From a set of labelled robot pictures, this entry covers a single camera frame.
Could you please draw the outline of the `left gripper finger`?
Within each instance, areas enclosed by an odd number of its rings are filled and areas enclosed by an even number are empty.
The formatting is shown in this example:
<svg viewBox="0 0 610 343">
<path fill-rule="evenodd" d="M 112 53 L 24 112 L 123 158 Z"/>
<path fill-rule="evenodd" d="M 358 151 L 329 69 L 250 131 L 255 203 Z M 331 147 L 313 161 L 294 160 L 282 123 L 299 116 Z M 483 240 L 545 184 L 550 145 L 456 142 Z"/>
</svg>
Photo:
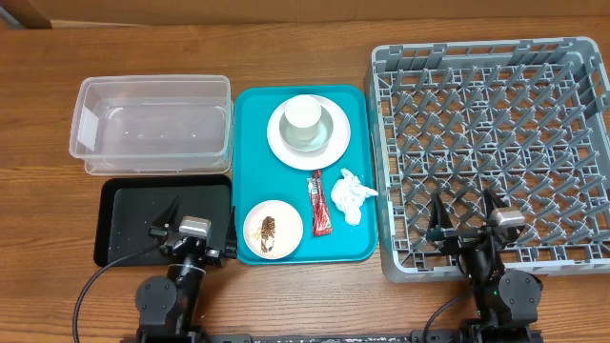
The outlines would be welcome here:
<svg viewBox="0 0 610 343">
<path fill-rule="evenodd" d="M 170 228 L 175 220 L 179 205 L 179 197 L 175 197 L 171 204 L 163 210 L 152 222 L 153 228 Z"/>
<path fill-rule="evenodd" d="M 232 206 L 228 229 L 225 236 L 224 252 L 237 252 L 237 235 L 235 228 L 235 206 Z"/>
</svg>

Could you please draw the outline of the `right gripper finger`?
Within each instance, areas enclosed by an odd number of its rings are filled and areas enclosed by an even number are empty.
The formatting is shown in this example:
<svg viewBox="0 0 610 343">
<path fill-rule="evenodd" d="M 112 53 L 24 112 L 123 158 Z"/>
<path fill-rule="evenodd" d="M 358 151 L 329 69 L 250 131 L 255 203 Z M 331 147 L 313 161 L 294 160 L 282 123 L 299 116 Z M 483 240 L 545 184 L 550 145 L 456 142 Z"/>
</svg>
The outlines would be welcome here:
<svg viewBox="0 0 610 343">
<path fill-rule="evenodd" d="M 431 216 L 428 225 L 429 231 L 434 230 L 451 230 L 453 228 L 453 223 L 450 219 L 448 212 L 445 209 L 445 206 L 438 195 L 435 192 L 431 196 Z"/>
<path fill-rule="evenodd" d="M 483 200 L 486 212 L 486 222 L 488 224 L 498 224 L 498 210 L 505 208 L 506 204 L 491 188 L 487 188 L 483 191 Z"/>
</svg>

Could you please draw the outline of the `rice and food scraps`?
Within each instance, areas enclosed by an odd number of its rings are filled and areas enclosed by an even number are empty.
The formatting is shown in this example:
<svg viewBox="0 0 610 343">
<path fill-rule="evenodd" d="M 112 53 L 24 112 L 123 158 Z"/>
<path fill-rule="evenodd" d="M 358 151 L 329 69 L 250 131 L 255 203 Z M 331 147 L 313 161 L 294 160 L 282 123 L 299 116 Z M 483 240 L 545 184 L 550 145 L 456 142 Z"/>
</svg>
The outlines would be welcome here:
<svg viewBox="0 0 610 343">
<path fill-rule="evenodd" d="M 275 219 L 266 216 L 260 227 L 253 233 L 253 239 L 262 252 L 270 252 L 275 245 Z"/>
</svg>

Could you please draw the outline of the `small white plate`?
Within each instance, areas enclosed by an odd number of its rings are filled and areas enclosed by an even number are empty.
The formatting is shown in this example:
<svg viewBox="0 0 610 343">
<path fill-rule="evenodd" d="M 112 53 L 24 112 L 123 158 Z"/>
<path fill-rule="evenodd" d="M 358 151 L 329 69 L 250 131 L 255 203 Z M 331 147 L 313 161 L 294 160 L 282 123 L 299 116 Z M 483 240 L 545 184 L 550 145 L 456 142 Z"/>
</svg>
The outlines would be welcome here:
<svg viewBox="0 0 610 343">
<path fill-rule="evenodd" d="M 275 220 L 275 241 L 270 252 L 262 252 L 259 244 L 253 239 L 253 233 L 266 216 Z M 249 211 L 243 224 L 246 246 L 264 260 L 279 260 L 289 256 L 299 246 L 303 233 L 303 221 L 298 211 L 280 200 L 266 200 L 257 204 Z"/>
</svg>

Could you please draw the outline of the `red snack wrapper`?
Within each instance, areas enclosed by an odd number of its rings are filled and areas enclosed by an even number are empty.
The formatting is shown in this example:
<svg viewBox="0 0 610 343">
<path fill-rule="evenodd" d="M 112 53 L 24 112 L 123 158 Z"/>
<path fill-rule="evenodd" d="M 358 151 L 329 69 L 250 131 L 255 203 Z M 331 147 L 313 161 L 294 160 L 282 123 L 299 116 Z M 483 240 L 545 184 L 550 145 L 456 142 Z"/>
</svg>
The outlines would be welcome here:
<svg viewBox="0 0 610 343">
<path fill-rule="evenodd" d="M 322 236 L 330 234 L 333 230 L 330 212 L 326 203 L 326 198 L 322 185 L 321 170 L 313 171 L 307 179 L 308 192 L 310 195 L 313 209 L 313 234 Z"/>
</svg>

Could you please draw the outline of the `white napkin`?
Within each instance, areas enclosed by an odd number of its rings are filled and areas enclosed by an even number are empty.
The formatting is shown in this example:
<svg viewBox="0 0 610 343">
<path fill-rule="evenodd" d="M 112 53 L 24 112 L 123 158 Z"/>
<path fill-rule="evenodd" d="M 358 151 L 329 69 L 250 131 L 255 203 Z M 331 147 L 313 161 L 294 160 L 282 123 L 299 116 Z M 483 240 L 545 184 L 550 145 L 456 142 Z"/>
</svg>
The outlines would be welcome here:
<svg viewBox="0 0 610 343">
<path fill-rule="evenodd" d="M 378 196 L 378 192 L 363 186 L 351 171 L 342 169 L 340 172 L 342 177 L 334 184 L 331 199 L 335 206 L 344 213 L 346 223 L 357 226 L 362 218 L 361 207 L 365 200 Z"/>
</svg>

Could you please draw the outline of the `white paper cup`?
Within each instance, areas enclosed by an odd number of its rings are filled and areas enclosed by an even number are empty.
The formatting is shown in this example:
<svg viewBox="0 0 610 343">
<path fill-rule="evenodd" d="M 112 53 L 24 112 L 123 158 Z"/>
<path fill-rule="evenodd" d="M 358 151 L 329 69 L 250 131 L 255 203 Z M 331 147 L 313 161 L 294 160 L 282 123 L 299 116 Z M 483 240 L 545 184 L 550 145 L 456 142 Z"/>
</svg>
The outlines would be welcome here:
<svg viewBox="0 0 610 343">
<path fill-rule="evenodd" d="M 317 136 L 321 118 L 319 102 L 308 94 L 290 98 L 284 110 L 289 136 L 297 140 L 310 140 Z"/>
</svg>

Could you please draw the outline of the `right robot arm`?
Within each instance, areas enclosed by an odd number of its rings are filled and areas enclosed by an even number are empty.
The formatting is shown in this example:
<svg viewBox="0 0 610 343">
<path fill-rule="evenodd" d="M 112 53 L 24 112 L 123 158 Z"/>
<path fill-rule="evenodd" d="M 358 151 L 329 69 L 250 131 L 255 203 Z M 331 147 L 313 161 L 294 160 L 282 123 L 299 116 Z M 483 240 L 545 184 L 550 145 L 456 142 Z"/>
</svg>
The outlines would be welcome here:
<svg viewBox="0 0 610 343">
<path fill-rule="evenodd" d="M 426 322 L 422 340 L 447 342 L 541 342 L 541 333 L 530 330 L 538 320 L 543 285 L 529 272 L 508 271 L 500 251 L 516 242 L 525 229 L 525 216 L 508 206 L 492 190 L 483 192 L 486 221 L 475 229 L 458 230 L 438 194 L 431 197 L 431 217 L 426 239 L 439 251 L 454 257 L 469 279 L 470 289 L 438 308 Z M 435 319 L 448 308 L 473 296 L 478 316 L 461 321 L 457 330 L 431 333 Z"/>
</svg>

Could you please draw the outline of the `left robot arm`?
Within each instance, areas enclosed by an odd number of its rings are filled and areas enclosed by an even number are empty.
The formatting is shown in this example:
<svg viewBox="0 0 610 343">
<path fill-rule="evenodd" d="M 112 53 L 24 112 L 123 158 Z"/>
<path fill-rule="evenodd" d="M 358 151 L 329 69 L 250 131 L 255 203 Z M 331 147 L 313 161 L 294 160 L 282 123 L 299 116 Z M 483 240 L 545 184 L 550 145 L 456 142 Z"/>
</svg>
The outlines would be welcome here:
<svg viewBox="0 0 610 343">
<path fill-rule="evenodd" d="M 176 219 L 179 199 L 164 210 L 149 227 L 157 249 L 171 260 L 165 275 L 146 279 L 137 289 L 138 342 L 210 342 L 193 317 L 208 267 L 221 268 L 237 256 L 234 210 L 228 223 L 185 215 Z"/>
</svg>

